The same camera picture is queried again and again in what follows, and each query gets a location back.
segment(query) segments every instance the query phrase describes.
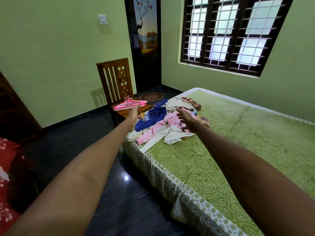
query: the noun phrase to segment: light switch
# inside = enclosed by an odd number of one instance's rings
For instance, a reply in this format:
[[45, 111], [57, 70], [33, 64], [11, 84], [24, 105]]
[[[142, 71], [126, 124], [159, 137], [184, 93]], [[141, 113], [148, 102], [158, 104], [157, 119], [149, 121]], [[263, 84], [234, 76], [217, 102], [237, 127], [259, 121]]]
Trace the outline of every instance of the light switch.
[[99, 15], [99, 18], [100, 18], [100, 24], [101, 25], [107, 25], [107, 18], [106, 18], [106, 15]]

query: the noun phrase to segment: patterned bedsheet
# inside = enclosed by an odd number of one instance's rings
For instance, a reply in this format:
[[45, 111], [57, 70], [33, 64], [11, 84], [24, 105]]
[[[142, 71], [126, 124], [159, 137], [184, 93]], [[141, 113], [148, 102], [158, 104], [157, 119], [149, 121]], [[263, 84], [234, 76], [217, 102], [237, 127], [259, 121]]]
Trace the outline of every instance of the patterned bedsheet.
[[[315, 123], [201, 88], [177, 97], [200, 103], [198, 114], [215, 132], [255, 152], [315, 198]], [[173, 218], [202, 235], [263, 235], [197, 135], [173, 145], [160, 140], [144, 154], [141, 147], [124, 142], [136, 167], [173, 204]]]

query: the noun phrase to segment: blue t-shirt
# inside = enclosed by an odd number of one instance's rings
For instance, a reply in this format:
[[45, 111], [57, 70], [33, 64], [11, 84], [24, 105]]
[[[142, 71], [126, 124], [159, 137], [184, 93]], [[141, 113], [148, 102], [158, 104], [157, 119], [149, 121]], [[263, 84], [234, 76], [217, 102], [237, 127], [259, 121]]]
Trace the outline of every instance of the blue t-shirt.
[[154, 108], [150, 109], [148, 113], [144, 116], [144, 119], [140, 119], [136, 123], [135, 130], [141, 131], [163, 120], [166, 116], [166, 108], [165, 106], [162, 107], [162, 105], [164, 105], [165, 103], [167, 103], [167, 100], [162, 99], [157, 105], [155, 105]]

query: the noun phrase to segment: window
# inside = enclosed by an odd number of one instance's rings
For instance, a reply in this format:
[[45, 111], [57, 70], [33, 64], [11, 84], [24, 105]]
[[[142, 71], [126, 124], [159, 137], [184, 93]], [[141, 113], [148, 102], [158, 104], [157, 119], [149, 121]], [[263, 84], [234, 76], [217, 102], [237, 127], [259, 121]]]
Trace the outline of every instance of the window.
[[260, 76], [293, 0], [185, 0], [181, 62]]

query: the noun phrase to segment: wooden window frame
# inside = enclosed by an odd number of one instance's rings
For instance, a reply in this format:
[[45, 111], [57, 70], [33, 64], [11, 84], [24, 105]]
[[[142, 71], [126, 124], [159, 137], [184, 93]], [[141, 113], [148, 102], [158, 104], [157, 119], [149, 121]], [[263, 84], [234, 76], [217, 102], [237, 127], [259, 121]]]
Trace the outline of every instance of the wooden window frame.
[[[246, 35], [245, 32], [246, 32], [247, 24], [249, 22], [251, 11], [253, 10], [254, 3], [257, 1], [259, 0], [234, 0], [234, 4], [238, 4], [238, 11], [236, 13], [236, 17], [235, 17], [231, 34], [226, 34], [226, 35], [216, 34], [216, 36], [218, 37], [220, 36], [230, 37], [230, 42], [227, 48], [226, 58], [224, 61], [212, 59], [211, 64], [210, 64], [210, 59], [209, 59], [210, 48], [212, 45], [212, 39], [215, 36], [214, 31], [215, 31], [216, 17], [218, 14], [218, 8], [221, 6], [222, 2], [220, 0], [208, 0], [207, 4], [194, 6], [192, 3], [193, 0], [185, 0], [180, 61], [183, 63], [195, 64], [195, 65], [205, 66], [209, 68], [221, 69], [221, 70], [226, 70], [229, 72], [236, 72], [236, 73], [260, 77], [293, 0], [282, 0], [277, 17], [275, 18], [273, 26], [271, 27], [270, 33], [268, 35], [261, 35], [261, 36], [253, 35], [253, 34]], [[232, 3], [233, 3], [233, 0], [224, 1], [223, 6], [231, 5]], [[192, 13], [192, 10], [190, 9], [193, 9], [194, 7], [200, 8], [200, 10], [201, 8], [207, 7], [205, 25], [204, 25], [203, 33], [201, 34], [190, 33], [189, 24], [192, 23], [192, 18], [193, 18], [193, 13]], [[200, 57], [193, 57], [193, 56], [188, 55], [190, 36], [203, 37], [202, 43], [201, 43]], [[240, 67], [238, 69], [237, 68], [238, 63], [236, 63], [236, 60], [237, 60], [238, 53], [242, 45], [242, 39], [246, 37], [247, 38], [260, 37], [264, 39], [267, 38], [267, 41], [261, 53], [262, 57], [259, 58], [259, 61], [256, 66], [240, 64]]]

